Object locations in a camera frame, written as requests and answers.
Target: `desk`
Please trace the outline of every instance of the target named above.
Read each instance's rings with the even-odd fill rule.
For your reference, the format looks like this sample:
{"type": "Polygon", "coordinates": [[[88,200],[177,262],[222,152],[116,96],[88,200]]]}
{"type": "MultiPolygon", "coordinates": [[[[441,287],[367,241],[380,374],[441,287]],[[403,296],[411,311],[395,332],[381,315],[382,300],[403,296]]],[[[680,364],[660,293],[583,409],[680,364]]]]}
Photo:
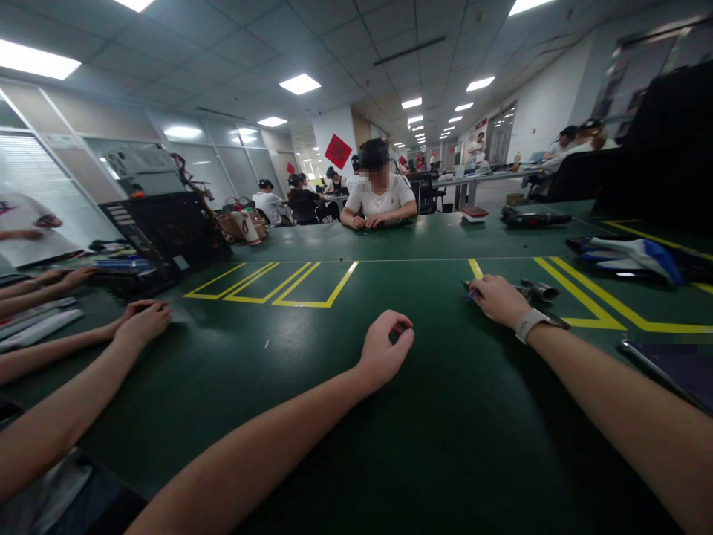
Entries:
{"type": "MultiPolygon", "coordinates": [[[[399,374],[349,413],[239,533],[675,531],[544,362],[466,302],[460,284],[477,262],[513,282],[525,276],[556,286],[562,295],[553,312],[624,362],[614,349],[621,333],[642,329],[572,272],[651,322],[713,325],[713,295],[609,278],[564,245],[609,232],[621,231],[597,218],[522,230],[492,215],[463,223],[458,213],[371,233],[339,223],[272,229],[259,246],[234,247],[232,261],[162,295],[176,310],[174,324],[79,445],[150,499],[239,424],[353,366],[368,326],[393,308],[417,333],[399,374]],[[244,290],[229,290],[266,266],[244,290]],[[348,321],[329,328],[335,318],[348,321]]],[[[120,310],[102,292],[79,299],[87,314],[62,335],[120,310]]],[[[1,393],[30,407],[99,351],[1,393]]]]}

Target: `smartwatch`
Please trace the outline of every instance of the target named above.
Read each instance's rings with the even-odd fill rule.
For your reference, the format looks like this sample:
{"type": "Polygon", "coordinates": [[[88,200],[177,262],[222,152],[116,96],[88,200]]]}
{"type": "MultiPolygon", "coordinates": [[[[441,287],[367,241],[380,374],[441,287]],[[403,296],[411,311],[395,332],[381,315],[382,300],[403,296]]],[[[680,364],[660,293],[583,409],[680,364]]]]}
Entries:
{"type": "Polygon", "coordinates": [[[518,322],[518,327],[515,330],[515,336],[523,344],[527,344],[527,335],[538,323],[546,323],[548,325],[552,325],[553,327],[559,327],[563,329],[569,329],[572,327],[569,323],[564,321],[562,318],[555,316],[554,314],[546,314],[542,311],[539,311],[537,308],[533,308],[530,312],[525,314],[518,322]]]}

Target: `black shirt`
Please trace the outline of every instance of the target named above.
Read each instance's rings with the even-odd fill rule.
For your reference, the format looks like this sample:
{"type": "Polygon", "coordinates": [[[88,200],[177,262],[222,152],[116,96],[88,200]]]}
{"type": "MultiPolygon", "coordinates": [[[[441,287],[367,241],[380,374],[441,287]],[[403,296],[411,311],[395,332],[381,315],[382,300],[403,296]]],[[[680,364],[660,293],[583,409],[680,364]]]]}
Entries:
{"type": "Polygon", "coordinates": [[[295,221],[311,221],[317,217],[314,210],[319,200],[319,195],[309,189],[294,189],[287,196],[287,205],[295,221]]]}

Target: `bottle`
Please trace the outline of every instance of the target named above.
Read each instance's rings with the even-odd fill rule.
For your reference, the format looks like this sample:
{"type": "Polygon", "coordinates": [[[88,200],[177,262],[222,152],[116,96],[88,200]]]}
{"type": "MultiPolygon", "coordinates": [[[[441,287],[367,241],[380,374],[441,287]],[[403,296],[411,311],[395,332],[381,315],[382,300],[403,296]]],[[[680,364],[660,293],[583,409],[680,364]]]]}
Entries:
{"type": "Polygon", "coordinates": [[[518,151],[515,155],[515,163],[512,165],[512,172],[517,172],[520,169],[520,160],[522,160],[522,154],[518,151]]]}

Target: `white t-shirt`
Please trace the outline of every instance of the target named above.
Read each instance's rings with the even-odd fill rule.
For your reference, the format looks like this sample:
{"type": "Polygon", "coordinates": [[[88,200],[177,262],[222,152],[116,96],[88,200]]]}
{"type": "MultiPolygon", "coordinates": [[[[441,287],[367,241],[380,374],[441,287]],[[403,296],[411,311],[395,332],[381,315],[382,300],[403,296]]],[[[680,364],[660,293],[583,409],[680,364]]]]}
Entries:
{"type": "Polygon", "coordinates": [[[35,227],[34,223],[47,215],[55,216],[51,210],[33,198],[8,189],[0,191],[0,232],[37,230],[44,234],[36,240],[0,241],[0,254],[7,258],[13,267],[17,268],[82,250],[54,229],[35,227]]]}
{"type": "Polygon", "coordinates": [[[257,208],[265,212],[268,223],[282,223],[282,216],[277,209],[278,206],[282,205],[282,199],[280,199],[280,197],[274,193],[257,192],[253,195],[253,202],[257,208]]]}
{"type": "Polygon", "coordinates": [[[364,212],[365,217],[370,215],[393,212],[404,204],[416,201],[411,185],[401,175],[396,173],[388,174],[388,188],[382,195],[374,193],[374,188],[368,178],[352,184],[349,189],[349,198],[345,207],[354,212],[359,212],[359,208],[364,212]]]}

